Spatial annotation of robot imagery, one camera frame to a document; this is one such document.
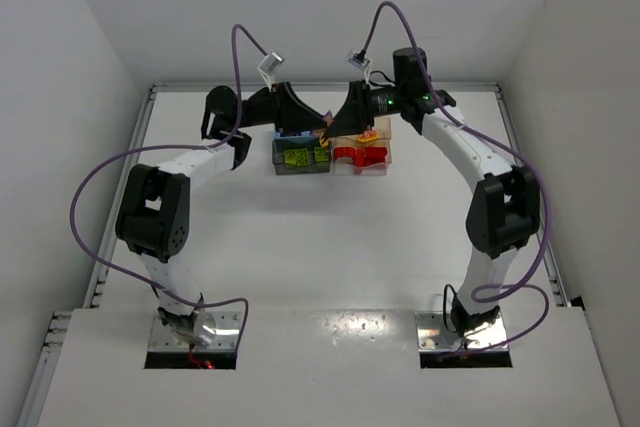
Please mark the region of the small green lego brick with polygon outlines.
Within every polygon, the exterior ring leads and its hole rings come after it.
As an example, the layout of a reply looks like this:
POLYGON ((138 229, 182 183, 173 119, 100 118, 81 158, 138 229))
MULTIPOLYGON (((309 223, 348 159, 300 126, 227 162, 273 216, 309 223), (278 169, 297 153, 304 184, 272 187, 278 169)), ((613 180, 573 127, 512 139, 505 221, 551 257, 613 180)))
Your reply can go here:
POLYGON ((315 147, 314 160, 316 164, 329 163, 331 161, 331 150, 325 147, 315 147))

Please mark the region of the blue container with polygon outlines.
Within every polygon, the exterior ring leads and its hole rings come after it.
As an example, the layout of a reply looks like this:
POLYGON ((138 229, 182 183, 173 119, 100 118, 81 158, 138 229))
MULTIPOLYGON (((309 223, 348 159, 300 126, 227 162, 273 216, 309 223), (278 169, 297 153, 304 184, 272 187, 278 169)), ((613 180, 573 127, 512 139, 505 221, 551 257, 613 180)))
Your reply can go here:
POLYGON ((294 143, 305 143, 305 142, 312 142, 312 141, 317 141, 319 139, 319 135, 316 134, 314 131, 302 131, 302 132, 295 132, 295 133, 289 133, 289 134, 284 134, 281 132, 275 132, 273 134, 273 140, 274 141, 288 141, 288 142, 294 142, 294 143))

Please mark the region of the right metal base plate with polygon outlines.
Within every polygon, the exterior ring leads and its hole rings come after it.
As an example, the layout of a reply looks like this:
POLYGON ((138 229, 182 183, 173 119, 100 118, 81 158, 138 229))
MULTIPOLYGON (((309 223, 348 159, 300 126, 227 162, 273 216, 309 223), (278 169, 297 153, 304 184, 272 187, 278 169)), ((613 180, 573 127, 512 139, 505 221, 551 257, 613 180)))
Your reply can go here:
POLYGON ((465 331, 462 336, 445 327, 443 314, 437 311, 417 312, 415 323, 420 354, 447 354, 450 352, 482 353, 509 352, 506 330, 501 315, 492 323, 465 331))

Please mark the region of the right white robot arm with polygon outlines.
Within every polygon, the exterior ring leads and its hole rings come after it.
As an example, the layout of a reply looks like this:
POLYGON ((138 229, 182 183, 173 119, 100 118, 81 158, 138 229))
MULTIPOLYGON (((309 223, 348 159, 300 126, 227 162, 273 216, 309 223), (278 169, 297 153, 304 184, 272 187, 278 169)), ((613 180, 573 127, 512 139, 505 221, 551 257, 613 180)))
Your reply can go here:
POLYGON ((540 186, 530 168, 514 165, 488 141, 468 131, 461 109, 447 91, 429 91, 419 67, 425 59, 421 49, 398 49, 393 53, 391 85, 350 82, 346 99, 324 135, 361 134, 375 118, 399 114, 466 181, 472 193, 465 219, 472 253, 449 314, 452 329, 463 335, 497 317, 500 307, 495 297, 508 269, 539 229, 540 186))

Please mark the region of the purple yellow lego stack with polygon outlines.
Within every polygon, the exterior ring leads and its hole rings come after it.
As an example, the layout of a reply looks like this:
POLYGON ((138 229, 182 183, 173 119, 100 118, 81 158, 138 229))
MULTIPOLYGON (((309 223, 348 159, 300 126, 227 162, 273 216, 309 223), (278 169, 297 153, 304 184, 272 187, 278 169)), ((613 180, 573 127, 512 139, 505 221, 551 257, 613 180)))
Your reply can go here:
POLYGON ((330 138, 326 135, 326 131, 333 123, 333 114, 331 111, 327 112, 323 116, 324 126, 314 131, 314 135, 317 137, 319 145, 326 148, 329 144, 330 138))

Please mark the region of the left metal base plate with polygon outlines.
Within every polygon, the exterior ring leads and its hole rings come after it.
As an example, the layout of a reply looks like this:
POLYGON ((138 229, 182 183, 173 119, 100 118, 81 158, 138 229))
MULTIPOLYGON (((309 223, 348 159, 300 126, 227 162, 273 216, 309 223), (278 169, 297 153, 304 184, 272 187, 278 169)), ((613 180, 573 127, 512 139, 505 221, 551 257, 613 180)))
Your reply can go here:
POLYGON ((242 314, 232 311, 207 311, 196 318, 194 327, 163 324, 156 316, 151 325, 148 351, 182 354, 191 345, 197 353, 233 352, 238 343, 242 314))

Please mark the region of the red curved lego brick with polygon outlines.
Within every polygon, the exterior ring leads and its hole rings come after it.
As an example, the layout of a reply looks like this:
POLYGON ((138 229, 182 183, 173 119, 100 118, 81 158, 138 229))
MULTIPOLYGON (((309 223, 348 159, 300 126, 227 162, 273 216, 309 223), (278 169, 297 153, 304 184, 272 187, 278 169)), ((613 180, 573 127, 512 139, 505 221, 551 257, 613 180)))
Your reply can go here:
POLYGON ((386 147, 365 147, 356 150, 354 173, 385 171, 387 169, 388 149, 386 147))

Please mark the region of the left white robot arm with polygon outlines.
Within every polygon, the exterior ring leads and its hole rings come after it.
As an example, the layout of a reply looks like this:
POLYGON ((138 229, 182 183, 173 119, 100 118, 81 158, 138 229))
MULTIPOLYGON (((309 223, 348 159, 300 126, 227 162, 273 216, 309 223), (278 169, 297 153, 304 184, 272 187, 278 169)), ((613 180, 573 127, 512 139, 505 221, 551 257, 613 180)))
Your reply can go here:
POLYGON ((304 103, 288 82, 263 87, 248 99, 217 86, 205 98, 199 148, 156 166, 131 168, 115 233, 146 267, 160 320, 176 336, 194 339, 205 325, 204 296, 180 258, 189 236, 192 193, 246 160, 251 138, 244 128, 273 125, 298 134, 324 130, 332 119, 304 103))

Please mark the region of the red rounded lego brick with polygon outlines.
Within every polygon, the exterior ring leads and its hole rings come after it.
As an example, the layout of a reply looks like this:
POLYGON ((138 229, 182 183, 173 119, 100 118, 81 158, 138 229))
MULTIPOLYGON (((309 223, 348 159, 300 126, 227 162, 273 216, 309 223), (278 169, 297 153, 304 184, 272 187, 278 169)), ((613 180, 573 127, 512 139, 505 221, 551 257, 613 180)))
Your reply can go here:
POLYGON ((356 157, 354 147, 336 147, 333 151, 333 159, 336 163, 353 164, 356 157))

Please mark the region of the smoky grey container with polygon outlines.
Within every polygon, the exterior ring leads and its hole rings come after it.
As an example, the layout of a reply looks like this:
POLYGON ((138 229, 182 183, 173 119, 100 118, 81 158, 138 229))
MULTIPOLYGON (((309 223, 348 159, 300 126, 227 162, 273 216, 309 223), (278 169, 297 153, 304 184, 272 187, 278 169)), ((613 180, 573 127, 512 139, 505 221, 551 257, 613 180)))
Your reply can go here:
POLYGON ((329 146, 317 140, 292 142, 276 139, 272 142, 272 164, 276 175, 324 174, 331 170, 329 146))

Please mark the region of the yellow rounded lego brick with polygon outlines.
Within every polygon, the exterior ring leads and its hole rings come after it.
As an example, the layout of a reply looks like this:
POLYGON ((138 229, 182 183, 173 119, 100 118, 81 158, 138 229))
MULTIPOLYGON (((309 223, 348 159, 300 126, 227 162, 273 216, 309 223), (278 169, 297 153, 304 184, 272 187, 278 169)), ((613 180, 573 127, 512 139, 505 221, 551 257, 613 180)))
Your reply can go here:
POLYGON ((379 133, 375 130, 368 130, 355 136, 357 142, 367 144, 374 142, 379 138, 379 133))

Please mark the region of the metal base plate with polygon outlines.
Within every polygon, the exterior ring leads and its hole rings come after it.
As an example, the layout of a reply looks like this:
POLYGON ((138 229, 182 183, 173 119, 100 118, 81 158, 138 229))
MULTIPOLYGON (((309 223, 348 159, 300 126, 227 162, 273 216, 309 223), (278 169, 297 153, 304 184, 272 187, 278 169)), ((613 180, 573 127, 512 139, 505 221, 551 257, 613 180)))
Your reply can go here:
POLYGON ((450 352, 482 353, 509 352, 506 330, 501 315, 492 323, 465 331, 462 336, 445 327, 443 314, 437 311, 417 312, 415 323, 420 354, 447 354, 450 352))
POLYGON ((182 354, 191 345, 197 353, 233 352, 238 343, 242 314, 232 311, 207 311, 196 318, 194 327, 163 324, 156 316, 151 325, 148 351, 182 354))

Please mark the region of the orange translucent container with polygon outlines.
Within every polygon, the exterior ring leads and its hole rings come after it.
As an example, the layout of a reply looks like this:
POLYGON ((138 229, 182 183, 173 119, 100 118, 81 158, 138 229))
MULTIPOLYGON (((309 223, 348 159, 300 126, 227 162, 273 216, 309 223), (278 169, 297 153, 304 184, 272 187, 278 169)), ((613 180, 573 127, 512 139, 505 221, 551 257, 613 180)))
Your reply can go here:
POLYGON ((383 145, 389 143, 391 138, 391 120, 388 117, 380 117, 374 120, 374 126, 370 130, 356 135, 335 137, 334 141, 336 144, 361 148, 383 145))

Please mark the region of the clear container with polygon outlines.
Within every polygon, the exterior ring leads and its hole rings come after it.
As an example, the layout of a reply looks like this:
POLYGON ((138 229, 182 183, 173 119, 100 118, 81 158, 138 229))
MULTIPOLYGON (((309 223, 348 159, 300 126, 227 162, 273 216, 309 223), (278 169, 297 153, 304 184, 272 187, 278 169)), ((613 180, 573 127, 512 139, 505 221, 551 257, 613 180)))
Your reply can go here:
POLYGON ((332 150, 332 172, 343 176, 385 176, 392 162, 386 141, 338 143, 332 150))

